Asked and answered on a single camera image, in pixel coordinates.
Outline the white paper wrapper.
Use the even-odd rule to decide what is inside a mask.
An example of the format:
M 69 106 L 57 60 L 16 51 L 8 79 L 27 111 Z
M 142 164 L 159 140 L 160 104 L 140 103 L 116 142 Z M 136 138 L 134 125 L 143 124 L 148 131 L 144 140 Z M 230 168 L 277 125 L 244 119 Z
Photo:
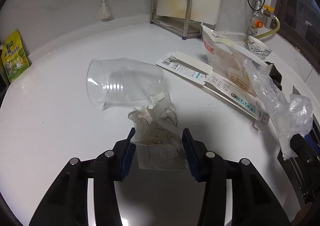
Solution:
M 143 105 L 128 114 L 136 129 L 131 142 L 136 145 L 139 168 L 156 171 L 185 169 L 183 128 L 170 94 L 154 95 L 151 102 L 152 106 Z

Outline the clear plastic cup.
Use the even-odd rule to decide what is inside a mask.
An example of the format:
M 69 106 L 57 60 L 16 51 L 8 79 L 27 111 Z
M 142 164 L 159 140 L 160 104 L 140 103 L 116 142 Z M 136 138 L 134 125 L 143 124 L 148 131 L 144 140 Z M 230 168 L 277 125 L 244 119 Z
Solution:
M 149 100 L 165 91 L 164 72 L 156 65 L 128 58 L 93 59 L 87 69 L 86 90 L 95 107 Z

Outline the white food packaging bag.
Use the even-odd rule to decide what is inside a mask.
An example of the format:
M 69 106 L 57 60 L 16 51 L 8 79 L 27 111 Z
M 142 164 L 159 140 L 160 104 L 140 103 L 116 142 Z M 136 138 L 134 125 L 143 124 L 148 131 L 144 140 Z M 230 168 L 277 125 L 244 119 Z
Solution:
M 267 64 L 248 49 L 224 35 L 217 33 L 204 24 L 201 24 L 201 27 L 202 40 L 207 50 L 207 61 L 212 66 L 213 72 L 227 78 L 255 97 L 256 93 L 244 68 L 244 61 L 250 60 L 258 67 L 265 67 Z

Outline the black stove top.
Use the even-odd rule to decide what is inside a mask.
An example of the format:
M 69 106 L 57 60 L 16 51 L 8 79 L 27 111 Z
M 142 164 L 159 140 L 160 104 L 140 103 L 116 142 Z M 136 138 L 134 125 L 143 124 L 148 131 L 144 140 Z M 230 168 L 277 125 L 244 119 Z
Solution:
M 284 169 L 302 208 L 307 203 L 319 200 L 319 123 L 313 119 L 312 129 L 306 136 L 296 134 L 290 140 L 297 157 L 283 160 L 279 152 L 277 159 Z

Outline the crumpled clear plastic bag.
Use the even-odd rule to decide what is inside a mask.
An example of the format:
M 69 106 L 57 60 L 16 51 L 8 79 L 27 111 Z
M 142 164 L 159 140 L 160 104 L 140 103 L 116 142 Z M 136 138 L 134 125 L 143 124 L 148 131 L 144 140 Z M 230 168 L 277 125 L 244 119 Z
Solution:
M 311 100 L 302 95 L 285 94 L 274 84 L 269 73 L 270 65 L 256 67 L 251 60 L 244 60 L 244 68 L 254 92 L 267 110 L 278 134 L 283 160 L 297 157 L 290 146 L 291 138 L 299 134 L 306 136 L 312 129 L 313 107 Z

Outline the yellow green seasoning pouch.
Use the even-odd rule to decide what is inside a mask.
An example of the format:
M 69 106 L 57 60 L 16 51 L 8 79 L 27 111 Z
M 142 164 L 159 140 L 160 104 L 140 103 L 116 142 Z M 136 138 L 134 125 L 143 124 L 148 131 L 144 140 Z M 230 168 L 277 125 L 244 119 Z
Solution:
M 5 40 L 1 60 L 10 83 L 29 68 L 30 64 L 18 30 L 14 30 Z

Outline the white patterned ceramic bowl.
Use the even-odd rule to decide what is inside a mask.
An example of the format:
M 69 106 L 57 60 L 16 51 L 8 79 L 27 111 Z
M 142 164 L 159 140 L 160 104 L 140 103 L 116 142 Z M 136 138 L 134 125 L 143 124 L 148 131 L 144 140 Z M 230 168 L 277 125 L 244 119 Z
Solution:
M 271 48 L 253 36 L 248 36 L 247 45 L 250 52 L 256 54 L 262 60 L 265 60 L 272 52 Z

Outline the flattened toothpaste box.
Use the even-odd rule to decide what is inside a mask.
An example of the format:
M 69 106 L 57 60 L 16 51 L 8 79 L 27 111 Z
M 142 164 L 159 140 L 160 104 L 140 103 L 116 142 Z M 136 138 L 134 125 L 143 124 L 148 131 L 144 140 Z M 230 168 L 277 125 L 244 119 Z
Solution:
M 255 119 L 254 127 L 264 132 L 270 120 L 269 114 L 248 92 L 213 72 L 210 65 L 181 52 L 166 54 L 156 65 L 193 82 L 232 104 Z

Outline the metal gas pipe with valve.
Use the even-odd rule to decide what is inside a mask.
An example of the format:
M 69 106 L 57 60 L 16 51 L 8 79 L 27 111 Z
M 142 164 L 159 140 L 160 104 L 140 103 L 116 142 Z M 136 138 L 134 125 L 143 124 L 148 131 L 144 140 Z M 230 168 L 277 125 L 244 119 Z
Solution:
M 247 36 L 253 36 L 256 39 L 262 39 L 269 35 L 274 34 L 274 30 L 269 30 L 265 33 L 259 34 L 258 30 L 264 27 L 264 23 L 261 20 L 262 17 L 269 18 L 271 20 L 277 20 L 277 17 L 274 15 L 274 8 L 266 4 L 266 0 L 247 0 L 247 3 L 252 10 L 252 16 L 249 20 L 249 25 L 247 28 Z

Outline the metal cutting board rack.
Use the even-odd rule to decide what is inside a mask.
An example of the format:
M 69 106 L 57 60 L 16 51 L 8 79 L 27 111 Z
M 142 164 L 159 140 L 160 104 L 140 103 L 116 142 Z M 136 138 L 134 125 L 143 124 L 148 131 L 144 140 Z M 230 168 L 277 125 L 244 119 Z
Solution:
M 150 4 L 150 24 L 161 27 L 173 34 L 178 35 L 183 40 L 201 38 L 201 23 L 191 20 L 191 9 L 193 0 L 186 0 L 185 9 L 177 15 L 157 14 L 158 0 L 151 0 Z

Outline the blue white bottle brush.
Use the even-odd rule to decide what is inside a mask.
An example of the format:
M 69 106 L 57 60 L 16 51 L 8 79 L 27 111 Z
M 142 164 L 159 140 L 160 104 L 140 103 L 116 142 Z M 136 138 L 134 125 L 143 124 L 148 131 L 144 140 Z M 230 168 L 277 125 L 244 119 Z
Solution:
M 106 20 L 111 16 L 111 12 L 106 0 L 102 0 L 102 3 L 100 4 L 100 8 L 98 10 L 98 15 L 103 20 Z

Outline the dark window frame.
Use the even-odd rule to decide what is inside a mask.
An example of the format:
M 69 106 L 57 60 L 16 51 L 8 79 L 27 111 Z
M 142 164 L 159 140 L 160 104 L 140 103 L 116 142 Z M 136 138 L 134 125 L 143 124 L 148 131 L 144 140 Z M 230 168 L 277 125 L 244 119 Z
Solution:
M 277 0 L 279 34 L 312 61 L 319 62 L 319 6 L 316 0 Z

